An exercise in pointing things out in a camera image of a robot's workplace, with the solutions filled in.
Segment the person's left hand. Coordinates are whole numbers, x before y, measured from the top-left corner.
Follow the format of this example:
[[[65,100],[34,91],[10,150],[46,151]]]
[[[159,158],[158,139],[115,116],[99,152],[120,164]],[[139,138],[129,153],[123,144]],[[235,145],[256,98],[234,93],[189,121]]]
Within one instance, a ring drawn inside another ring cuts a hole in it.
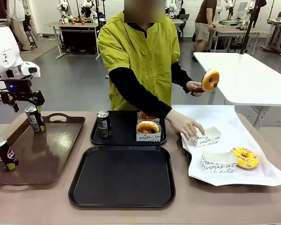
[[[188,81],[186,83],[186,88],[188,91],[190,91],[191,95],[194,97],[200,97],[202,95],[202,92],[197,92],[197,90],[200,90],[202,88],[200,82]]]

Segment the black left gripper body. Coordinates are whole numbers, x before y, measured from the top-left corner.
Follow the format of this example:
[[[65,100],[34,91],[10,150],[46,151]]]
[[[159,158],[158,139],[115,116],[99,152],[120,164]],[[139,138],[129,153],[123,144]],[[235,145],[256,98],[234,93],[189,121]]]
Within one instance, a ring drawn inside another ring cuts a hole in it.
[[[31,86],[32,84],[29,78],[6,80],[6,88],[8,90],[8,93],[12,96],[20,95],[25,97],[31,97]]]

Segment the person's right hand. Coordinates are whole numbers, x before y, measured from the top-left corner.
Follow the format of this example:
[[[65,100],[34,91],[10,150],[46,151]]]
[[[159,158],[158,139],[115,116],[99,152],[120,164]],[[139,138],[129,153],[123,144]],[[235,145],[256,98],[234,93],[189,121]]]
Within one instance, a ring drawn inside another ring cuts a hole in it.
[[[201,124],[173,109],[170,110],[165,118],[173,128],[182,133],[188,141],[197,134],[197,129],[202,135],[205,134],[205,130]]]

